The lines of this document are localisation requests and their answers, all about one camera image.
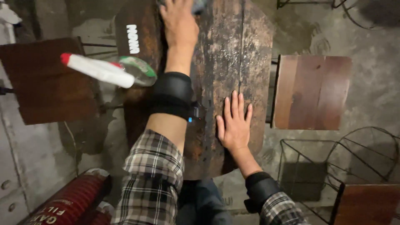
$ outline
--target weathered table top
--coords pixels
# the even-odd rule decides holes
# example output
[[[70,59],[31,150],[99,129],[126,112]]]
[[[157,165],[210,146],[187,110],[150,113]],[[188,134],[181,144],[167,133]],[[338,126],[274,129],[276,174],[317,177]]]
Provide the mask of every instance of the weathered table top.
[[[231,172],[235,164],[217,139],[215,116],[222,114],[223,99],[233,90],[244,94],[254,105],[249,148],[256,155],[262,147],[266,117],[273,19],[250,0],[214,0],[197,16],[199,41],[192,59],[191,78],[201,120],[188,123],[184,150],[186,180],[216,177]],[[131,0],[115,18],[120,56],[145,60],[160,75],[165,65],[167,45],[162,21],[153,1]],[[127,25],[136,25],[138,54],[130,54]],[[126,130],[132,146],[144,130],[150,88],[126,90],[124,103]]]

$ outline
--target plaid shirt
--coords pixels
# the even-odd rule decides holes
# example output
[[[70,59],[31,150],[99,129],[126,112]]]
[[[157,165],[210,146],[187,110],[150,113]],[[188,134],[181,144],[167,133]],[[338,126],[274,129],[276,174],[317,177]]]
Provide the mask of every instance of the plaid shirt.
[[[177,147],[164,136],[146,130],[126,158],[122,197],[112,224],[175,224],[184,162]],[[260,213],[260,224],[305,225],[302,212],[284,193],[271,196]]]

